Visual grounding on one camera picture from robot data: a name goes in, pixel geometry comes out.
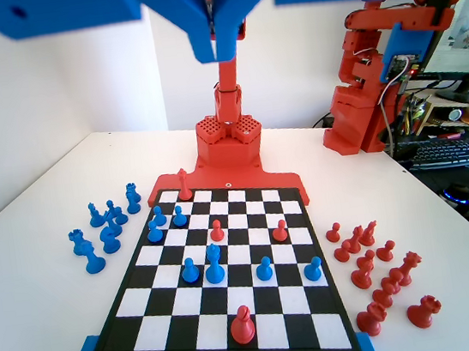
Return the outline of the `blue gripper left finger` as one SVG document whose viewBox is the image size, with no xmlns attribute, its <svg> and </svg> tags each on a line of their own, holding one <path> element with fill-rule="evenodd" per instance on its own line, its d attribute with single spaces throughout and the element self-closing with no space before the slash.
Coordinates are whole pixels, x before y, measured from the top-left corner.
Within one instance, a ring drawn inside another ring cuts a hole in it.
<svg viewBox="0 0 469 351">
<path fill-rule="evenodd" d="M 137 21 L 147 5 L 189 37 L 195 58 L 216 58 L 205 0 L 0 0 L 0 33 L 11 39 Z"/>
</svg>

